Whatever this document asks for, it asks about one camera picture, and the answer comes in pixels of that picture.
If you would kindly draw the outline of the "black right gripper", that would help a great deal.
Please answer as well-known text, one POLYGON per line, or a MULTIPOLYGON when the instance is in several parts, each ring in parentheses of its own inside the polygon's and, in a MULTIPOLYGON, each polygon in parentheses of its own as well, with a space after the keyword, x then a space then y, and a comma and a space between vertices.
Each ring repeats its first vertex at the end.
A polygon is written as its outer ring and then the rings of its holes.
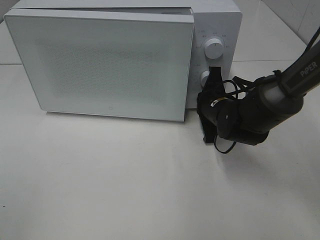
POLYGON ((206 83, 196 99, 196 112, 206 144, 216 144, 217 138, 255 146, 264 142, 269 132, 256 133, 241 127, 238 101, 225 97, 221 67, 209 67, 206 83))

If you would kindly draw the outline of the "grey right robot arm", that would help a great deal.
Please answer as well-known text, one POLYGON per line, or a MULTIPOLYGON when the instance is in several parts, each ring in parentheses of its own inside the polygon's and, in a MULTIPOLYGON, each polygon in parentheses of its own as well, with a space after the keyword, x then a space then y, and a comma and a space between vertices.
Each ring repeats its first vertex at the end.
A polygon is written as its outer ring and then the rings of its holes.
POLYGON ((202 91, 197 96, 203 141, 217 138, 255 146, 266 140, 271 129, 297 114, 304 96, 320 84, 320 44, 307 46, 285 71, 255 81, 235 76, 235 90, 227 93, 219 67, 210 67, 202 91))

